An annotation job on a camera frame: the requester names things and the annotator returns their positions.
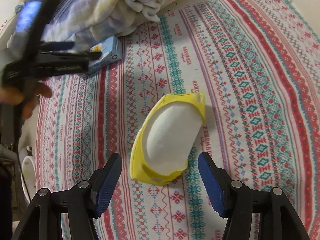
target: white bowl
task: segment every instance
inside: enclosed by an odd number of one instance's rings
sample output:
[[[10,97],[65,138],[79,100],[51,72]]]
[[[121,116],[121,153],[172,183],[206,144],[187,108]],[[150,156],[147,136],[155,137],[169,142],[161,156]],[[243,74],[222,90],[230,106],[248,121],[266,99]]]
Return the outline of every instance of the white bowl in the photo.
[[[23,189],[24,195],[29,203],[30,203],[30,198],[33,199],[33,197],[37,193],[35,168],[36,168],[35,159],[32,156],[26,156],[23,159],[23,162],[21,165],[21,169],[22,169],[21,183],[22,183],[22,189]],[[23,181],[22,174],[24,176],[24,180],[27,184],[27,187]]]

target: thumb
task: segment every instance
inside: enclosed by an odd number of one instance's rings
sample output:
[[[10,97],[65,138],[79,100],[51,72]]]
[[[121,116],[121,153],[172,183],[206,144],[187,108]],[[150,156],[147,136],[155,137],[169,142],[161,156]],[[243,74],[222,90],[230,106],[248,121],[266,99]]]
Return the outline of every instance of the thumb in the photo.
[[[23,101],[22,93],[15,87],[0,87],[0,103],[18,105]]]

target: bed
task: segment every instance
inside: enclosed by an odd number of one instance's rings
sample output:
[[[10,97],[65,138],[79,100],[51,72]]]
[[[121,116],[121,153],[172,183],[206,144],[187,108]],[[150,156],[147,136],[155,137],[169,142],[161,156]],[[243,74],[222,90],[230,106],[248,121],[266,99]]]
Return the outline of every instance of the bed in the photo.
[[[197,169],[202,151],[232,179],[281,187],[311,239],[320,226],[319,39],[288,0],[177,0],[122,37],[123,59],[88,78],[51,78],[36,136],[38,188],[71,188],[113,152],[122,175],[100,239],[221,239]],[[203,92],[206,124],[188,169],[159,187],[132,180],[132,145],[162,95]],[[253,217],[251,238],[258,236]],[[63,234],[70,239],[68,219]]]

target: striped fabric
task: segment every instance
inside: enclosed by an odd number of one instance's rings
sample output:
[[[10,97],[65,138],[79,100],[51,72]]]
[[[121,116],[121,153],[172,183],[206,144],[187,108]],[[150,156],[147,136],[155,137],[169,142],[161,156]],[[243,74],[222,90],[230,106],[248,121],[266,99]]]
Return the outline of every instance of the striped fabric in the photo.
[[[320,47],[286,0],[212,0],[147,22],[122,39],[123,59],[88,79],[51,79],[38,121],[38,187],[65,190],[113,152],[123,171],[100,239],[221,239],[197,169],[208,151],[249,187],[281,187],[311,239],[320,226]],[[164,187],[130,179],[132,145],[162,95],[206,93],[207,122],[188,169]],[[258,236],[259,217],[252,223]],[[68,220],[62,218],[65,239]]]

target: yellow trim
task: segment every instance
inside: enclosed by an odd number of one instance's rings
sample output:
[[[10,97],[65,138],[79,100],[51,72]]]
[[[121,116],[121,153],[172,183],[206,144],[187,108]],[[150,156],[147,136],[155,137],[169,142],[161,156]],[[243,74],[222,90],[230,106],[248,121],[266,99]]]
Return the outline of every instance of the yellow trim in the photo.
[[[146,182],[149,184],[156,184],[163,186],[176,177],[178,177],[188,166],[188,161],[182,170],[175,171],[168,176],[161,175],[153,171],[144,159],[142,137],[146,125],[150,118],[155,114],[161,107],[173,103],[173,102],[184,102],[193,105],[201,114],[203,123],[205,123],[205,95],[204,93],[188,93],[188,94],[167,94],[163,96],[158,103],[151,109],[147,118],[145,119],[141,129],[139,130],[137,137],[134,141],[131,158],[130,158],[130,177],[132,179]]]

